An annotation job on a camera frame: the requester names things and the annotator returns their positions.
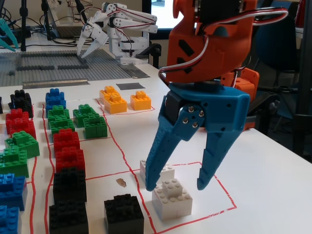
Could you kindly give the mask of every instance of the black lego brick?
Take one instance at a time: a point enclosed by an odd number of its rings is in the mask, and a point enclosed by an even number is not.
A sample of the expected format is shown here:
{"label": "black lego brick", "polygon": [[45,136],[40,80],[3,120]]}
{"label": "black lego brick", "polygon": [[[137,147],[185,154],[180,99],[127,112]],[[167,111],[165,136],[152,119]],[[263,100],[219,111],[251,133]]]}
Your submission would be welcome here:
{"label": "black lego brick", "polygon": [[23,112],[27,111],[30,118],[33,118],[33,108],[29,93],[24,90],[15,90],[14,94],[10,96],[11,102],[9,103],[10,109],[22,109]]}
{"label": "black lego brick", "polygon": [[50,234],[89,234],[84,202],[59,201],[49,207]]}
{"label": "black lego brick", "polygon": [[104,201],[105,225],[108,234],[143,234],[144,216],[136,196],[114,196]]}
{"label": "black lego brick", "polygon": [[73,69],[89,69],[88,64],[81,64],[81,65],[59,65],[59,70],[73,70]]}
{"label": "black lego brick", "polygon": [[54,174],[54,203],[61,200],[87,201],[86,180],[84,170],[76,167],[62,169]]}
{"label": "black lego brick", "polygon": [[0,97],[0,114],[3,114],[3,103],[2,103],[2,97]]}

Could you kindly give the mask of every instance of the desk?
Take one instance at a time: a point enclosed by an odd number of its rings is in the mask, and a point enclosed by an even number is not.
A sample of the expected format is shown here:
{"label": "desk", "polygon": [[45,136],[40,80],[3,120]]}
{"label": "desk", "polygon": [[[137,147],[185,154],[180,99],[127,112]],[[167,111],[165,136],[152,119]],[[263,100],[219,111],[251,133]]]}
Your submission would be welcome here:
{"label": "desk", "polygon": [[[36,37],[27,43],[38,40]],[[29,48],[40,51],[48,49]],[[116,83],[139,82],[152,99],[153,109],[149,111],[135,112],[129,109],[122,115],[109,115],[104,111],[111,131],[108,138],[85,140],[83,129],[76,129],[85,156],[88,196],[86,209],[90,234],[106,233],[103,225],[103,201],[126,193],[138,197],[145,217],[146,234],[154,233],[152,226],[158,233],[169,234],[311,233],[312,165],[254,129],[241,134],[217,170],[216,177],[204,191],[196,189],[196,179],[206,133],[199,130],[189,142],[181,142],[169,162],[175,165],[176,177],[194,199],[193,213],[181,219],[161,222],[151,205],[151,193],[144,189],[139,172],[134,171],[139,181],[138,190],[135,177],[129,171],[130,167],[132,170],[138,169],[139,160],[148,155],[158,127],[157,116],[162,97],[168,92],[168,88],[157,78],[157,69],[148,64],[138,65],[138,68],[150,78],[90,81],[90,85],[60,88],[65,93],[71,117],[72,110],[85,103],[103,115],[98,93],[106,85],[117,88]],[[7,103],[10,94],[16,89],[21,89],[21,86],[0,88],[5,114],[9,112]],[[33,176],[27,179],[28,198],[26,209],[22,213],[23,234],[48,234],[46,228],[49,222],[45,210],[48,212],[48,206],[53,205],[51,175],[52,164],[55,164],[51,131],[47,129],[43,112],[45,93],[48,90],[27,90],[34,104],[34,123],[41,155],[37,159],[28,160],[29,173]],[[135,92],[118,91],[127,101]],[[3,141],[8,137],[4,119],[5,115],[0,115],[0,149],[5,147]],[[127,187],[119,186],[116,183],[118,178],[122,178]]]}

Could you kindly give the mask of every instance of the white lego brick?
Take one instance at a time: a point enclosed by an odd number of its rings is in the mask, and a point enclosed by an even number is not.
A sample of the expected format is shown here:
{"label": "white lego brick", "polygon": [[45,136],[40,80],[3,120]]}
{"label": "white lego brick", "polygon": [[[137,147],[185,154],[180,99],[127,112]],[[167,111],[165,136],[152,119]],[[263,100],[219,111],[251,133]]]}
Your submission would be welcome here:
{"label": "white lego brick", "polygon": [[[140,160],[140,175],[144,182],[145,182],[145,167],[146,167],[146,161]],[[160,172],[160,178],[156,184],[161,184],[162,182],[173,179],[174,177],[175,177],[175,170],[173,169],[172,165],[166,164],[166,166]]]}
{"label": "white lego brick", "polygon": [[177,179],[169,179],[162,182],[162,190],[165,196],[170,199],[181,196],[183,188]]}
{"label": "white lego brick", "polygon": [[152,193],[152,204],[159,218],[164,221],[191,215],[193,199],[183,188],[182,195],[168,198],[164,194],[162,185],[158,185]]}

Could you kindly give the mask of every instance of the computer monitor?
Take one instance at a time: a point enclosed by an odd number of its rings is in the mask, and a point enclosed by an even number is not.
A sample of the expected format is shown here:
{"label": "computer monitor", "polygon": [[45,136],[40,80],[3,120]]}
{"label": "computer monitor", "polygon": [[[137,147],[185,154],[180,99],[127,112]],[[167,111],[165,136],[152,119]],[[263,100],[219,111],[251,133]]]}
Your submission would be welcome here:
{"label": "computer monitor", "polygon": [[142,11],[157,16],[158,32],[150,34],[150,39],[168,39],[171,30],[183,19],[180,13],[177,19],[173,16],[174,0],[142,0]]}

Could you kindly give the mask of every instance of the lego brick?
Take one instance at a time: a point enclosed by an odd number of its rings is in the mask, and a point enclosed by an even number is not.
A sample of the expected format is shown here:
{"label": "lego brick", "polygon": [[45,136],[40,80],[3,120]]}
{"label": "lego brick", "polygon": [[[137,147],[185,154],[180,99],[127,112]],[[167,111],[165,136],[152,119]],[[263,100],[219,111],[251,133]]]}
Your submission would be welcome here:
{"label": "lego brick", "polygon": [[104,104],[104,100],[109,98],[110,94],[119,94],[113,86],[106,86],[104,90],[100,90],[99,99]]}
{"label": "lego brick", "polygon": [[0,234],[21,234],[21,227],[18,207],[0,206]]}
{"label": "lego brick", "polygon": [[104,100],[104,108],[110,114],[117,114],[127,111],[127,102],[119,94],[112,93]]}
{"label": "lego brick", "polygon": [[5,146],[6,148],[18,146],[19,150],[26,150],[28,159],[40,155],[39,143],[25,131],[13,133],[12,138],[5,140]]}
{"label": "lego brick", "polygon": [[96,112],[88,104],[79,105],[78,110],[73,110],[74,123],[78,128],[83,128],[83,119],[89,118],[89,115],[96,114]]}
{"label": "lego brick", "polygon": [[89,234],[84,202],[59,201],[49,207],[50,234]]}
{"label": "lego brick", "polygon": [[23,112],[28,112],[30,118],[33,118],[33,107],[29,93],[24,90],[16,90],[10,96],[11,102],[9,103],[10,109],[22,109]]}
{"label": "lego brick", "polygon": [[[191,215],[193,204],[192,197],[181,185],[182,191],[180,189],[174,190],[174,193],[167,191],[166,189],[168,189],[169,185],[180,184],[177,179],[170,180],[169,182],[169,184],[166,184],[166,188],[164,188],[163,183],[162,185],[157,185],[152,192],[152,204],[159,218],[164,221]],[[178,196],[167,197],[166,194],[175,194]]]}
{"label": "lego brick", "polygon": [[5,124],[6,124],[6,131],[10,134],[10,125],[12,124],[13,120],[16,118],[26,118],[29,119],[28,112],[23,112],[22,109],[12,109],[11,113],[7,113],[5,115]]}
{"label": "lego brick", "polygon": [[[140,160],[140,175],[142,180],[145,182],[145,167],[146,167],[146,161],[145,160]],[[160,172],[160,177],[159,180],[157,181],[156,184],[161,184],[162,182],[169,180],[169,179],[174,179],[175,178],[175,170],[172,165],[166,164],[164,168]]]}
{"label": "lego brick", "polygon": [[144,216],[136,196],[114,196],[104,201],[104,220],[108,234],[143,234]]}
{"label": "lego brick", "polygon": [[24,211],[27,194],[28,190],[24,176],[0,175],[0,206],[19,207],[20,211]]}
{"label": "lego brick", "polygon": [[29,120],[27,118],[16,118],[10,122],[9,126],[11,137],[13,137],[14,133],[25,131],[26,133],[29,133],[34,139],[37,139],[33,120]]}
{"label": "lego brick", "polygon": [[60,129],[71,129],[73,132],[75,131],[74,123],[71,119],[67,119],[66,116],[56,117],[55,121],[51,121],[49,123],[52,136],[55,133],[58,133]]}
{"label": "lego brick", "polygon": [[152,108],[152,100],[144,91],[137,91],[136,95],[130,96],[130,105],[135,111],[149,110]]}
{"label": "lego brick", "polygon": [[64,147],[76,147],[80,149],[80,142],[77,132],[71,129],[61,129],[59,133],[53,135],[54,152],[61,152]]}
{"label": "lego brick", "polygon": [[0,97],[0,114],[3,114],[3,103],[2,103],[2,97]]}
{"label": "lego brick", "polygon": [[53,109],[53,106],[63,106],[66,109],[66,100],[64,92],[60,92],[59,89],[50,89],[49,93],[45,95],[45,110],[48,113]]}
{"label": "lego brick", "polygon": [[107,125],[104,117],[99,114],[89,115],[83,119],[84,132],[86,139],[107,137]]}
{"label": "lego brick", "polygon": [[26,150],[19,150],[17,146],[14,146],[0,153],[0,174],[8,173],[29,177]]}
{"label": "lego brick", "polygon": [[182,186],[177,179],[170,179],[162,182],[162,191],[167,198],[182,195]]}
{"label": "lego brick", "polygon": [[53,182],[54,203],[74,200],[87,201],[85,171],[76,167],[64,168],[54,174]]}
{"label": "lego brick", "polygon": [[69,117],[69,110],[68,109],[64,109],[63,106],[53,106],[52,110],[48,111],[48,121],[50,123],[50,121],[55,121],[56,117],[62,117],[65,116],[67,119],[70,119]]}
{"label": "lego brick", "polygon": [[71,167],[85,171],[83,150],[76,147],[64,147],[62,151],[56,153],[56,172]]}
{"label": "lego brick", "polygon": [[59,70],[73,70],[73,69],[89,69],[88,64],[82,64],[82,65],[59,65]]}

